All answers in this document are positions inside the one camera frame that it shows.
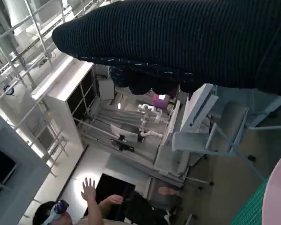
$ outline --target table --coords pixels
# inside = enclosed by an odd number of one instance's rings
[[[246,204],[232,219],[231,225],[261,225],[262,201],[266,184],[265,180]]]
[[[281,159],[231,225],[281,225]]]
[[[281,159],[266,186],[262,206],[262,225],[281,225]]]

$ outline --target fluorescent light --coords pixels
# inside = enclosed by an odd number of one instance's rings
[[[160,99],[160,100],[164,100],[164,98],[165,98],[165,95],[158,96],[158,99]]]

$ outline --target finger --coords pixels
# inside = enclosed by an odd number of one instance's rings
[[[121,201],[123,200],[123,197],[120,196],[120,195],[116,195],[115,198],[118,199],[118,200],[121,200]]]

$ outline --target dark knit fabric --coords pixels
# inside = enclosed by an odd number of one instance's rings
[[[152,70],[151,74],[146,71],[130,67],[109,67],[109,74],[115,85],[129,87],[130,91],[135,95],[143,95],[151,89],[158,95],[164,95],[177,89],[179,82],[154,76],[155,74],[152,73]]]
[[[281,95],[281,0],[119,1],[52,38],[80,60]]]

